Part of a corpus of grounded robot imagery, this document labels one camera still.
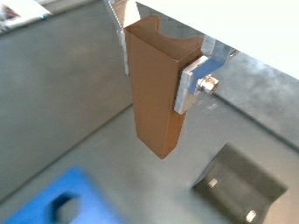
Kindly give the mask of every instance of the gray surface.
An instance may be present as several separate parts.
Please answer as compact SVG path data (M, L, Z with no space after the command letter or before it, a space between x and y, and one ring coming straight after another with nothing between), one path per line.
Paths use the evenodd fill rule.
M206 94L186 116L178 148L166 160L138 140L130 108L0 206L0 222L70 167L80 165L128 223L230 224L191 191L226 142L288 186L264 223L299 223L298 153Z
M299 148L299 80L244 53L215 77L218 95Z
M0 200L131 104L102 2L0 38Z

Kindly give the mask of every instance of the gray wall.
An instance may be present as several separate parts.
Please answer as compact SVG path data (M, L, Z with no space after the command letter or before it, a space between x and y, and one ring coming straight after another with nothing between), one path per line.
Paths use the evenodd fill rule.
M130 104L103 3L0 37L0 200Z

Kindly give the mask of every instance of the hole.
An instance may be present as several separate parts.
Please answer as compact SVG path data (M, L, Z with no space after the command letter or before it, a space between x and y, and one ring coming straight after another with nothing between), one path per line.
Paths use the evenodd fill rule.
M52 202L52 221L53 221L53 223L70 224L78 217L79 211L80 211L79 198L67 193L63 194Z

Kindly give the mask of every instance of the blue object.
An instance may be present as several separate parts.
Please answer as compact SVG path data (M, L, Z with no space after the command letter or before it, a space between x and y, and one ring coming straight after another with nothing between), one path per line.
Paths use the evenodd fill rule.
M224 66L230 53L231 47L216 40L210 58L192 70L194 80L190 86L191 94L196 92L199 79Z
M79 199L79 215L70 224L124 224L80 168L71 168L4 224L60 224L58 208Z

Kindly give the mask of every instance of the brown block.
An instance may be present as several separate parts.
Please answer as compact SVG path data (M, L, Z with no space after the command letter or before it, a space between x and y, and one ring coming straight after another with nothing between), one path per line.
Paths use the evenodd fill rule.
M134 94L135 129L159 158L174 150L184 115L174 111L180 71L202 56L202 37L176 39L159 33L151 15L126 28Z

